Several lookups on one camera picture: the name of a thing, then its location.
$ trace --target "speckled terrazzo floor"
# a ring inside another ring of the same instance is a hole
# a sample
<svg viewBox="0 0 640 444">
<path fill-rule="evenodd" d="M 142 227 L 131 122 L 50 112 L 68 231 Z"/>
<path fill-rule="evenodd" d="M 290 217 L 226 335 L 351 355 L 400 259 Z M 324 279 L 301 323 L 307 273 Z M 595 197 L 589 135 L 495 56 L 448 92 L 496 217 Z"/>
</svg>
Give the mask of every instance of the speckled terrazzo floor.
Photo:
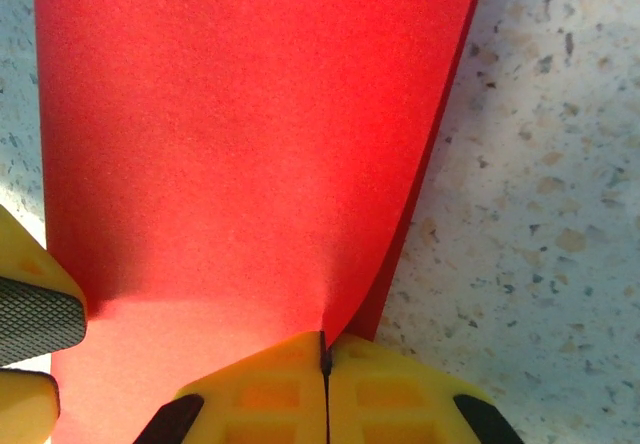
<svg viewBox="0 0 640 444">
<path fill-rule="evenodd" d="M 0 0 L 0 202 L 42 240 L 32 8 Z M 528 444 L 640 442 L 640 0 L 481 0 L 379 341 Z"/>
</svg>

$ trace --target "yellow plastic part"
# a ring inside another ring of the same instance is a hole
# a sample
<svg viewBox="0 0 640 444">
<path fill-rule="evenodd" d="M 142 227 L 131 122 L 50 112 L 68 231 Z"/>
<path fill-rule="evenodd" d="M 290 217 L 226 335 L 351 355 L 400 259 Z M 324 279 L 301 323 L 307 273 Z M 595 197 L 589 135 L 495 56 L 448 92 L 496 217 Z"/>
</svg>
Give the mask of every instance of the yellow plastic part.
<svg viewBox="0 0 640 444">
<path fill-rule="evenodd" d="M 86 299 L 71 276 L 0 206 L 0 276 L 78 299 L 86 312 Z"/>
<path fill-rule="evenodd" d="M 0 444 L 43 444 L 60 414 L 48 374 L 0 370 Z"/>
<path fill-rule="evenodd" d="M 453 398 L 482 391 L 354 336 L 333 352 L 331 444 L 481 444 Z"/>
<path fill-rule="evenodd" d="M 183 444 L 326 444 L 320 335 L 300 334 L 200 379 L 176 398 L 204 406 Z"/>
</svg>

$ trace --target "red foam sheet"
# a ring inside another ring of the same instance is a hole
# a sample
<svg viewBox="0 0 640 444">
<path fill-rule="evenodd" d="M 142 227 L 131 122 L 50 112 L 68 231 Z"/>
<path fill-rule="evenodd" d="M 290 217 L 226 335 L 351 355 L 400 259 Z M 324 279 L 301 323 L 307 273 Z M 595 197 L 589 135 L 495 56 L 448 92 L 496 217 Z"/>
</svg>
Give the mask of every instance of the red foam sheet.
<svg viewBox="0 0 640 444">
<path fill-rule="evenodd" d="M 54 443 L 132 442 L 183 384 L 335 339 L 395 266 L 473 0 L 35 4 L 48 246 L 92 317 Z"/>
</svg>

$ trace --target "textured black grip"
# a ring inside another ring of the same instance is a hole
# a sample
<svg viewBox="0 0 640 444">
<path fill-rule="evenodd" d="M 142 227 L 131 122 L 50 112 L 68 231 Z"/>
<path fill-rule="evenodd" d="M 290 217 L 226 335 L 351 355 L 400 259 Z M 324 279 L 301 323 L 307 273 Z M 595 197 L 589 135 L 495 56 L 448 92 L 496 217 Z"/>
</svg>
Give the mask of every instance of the textured black grip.
<svg viewBox="0 0 640 444">
<path fill-rule="evenodd" d="M 453 400 L 482 444 L 524 444 L 495 406 L 466 394 Z"/>
<path fill-rule="evenodd" d="M 133 444 L 182 444 L 203 405 L 204 399 L 197 394 L 165 404 Z"/>
<path fill-rule="evenodd" d="M 86 330 L 75 297 L 0 277 L 0 366 L 75 346 Z"/>
</svg>

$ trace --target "granite countertop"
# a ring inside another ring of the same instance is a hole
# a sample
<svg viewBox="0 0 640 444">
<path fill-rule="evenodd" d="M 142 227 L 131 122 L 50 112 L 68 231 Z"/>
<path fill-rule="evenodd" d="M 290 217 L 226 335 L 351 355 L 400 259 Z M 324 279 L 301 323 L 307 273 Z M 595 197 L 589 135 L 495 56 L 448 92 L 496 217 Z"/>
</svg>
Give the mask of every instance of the granite countertop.
<svg viewBox="0 0 640 444">
<path fill-rule="evenodd" d="M 0 0 L 0 202 L 42 241 L 37 83 Z M 640 442 L 640 0 L 480 0 L 427 174 L 378 340 L 528 444 Z"/>
</svg>

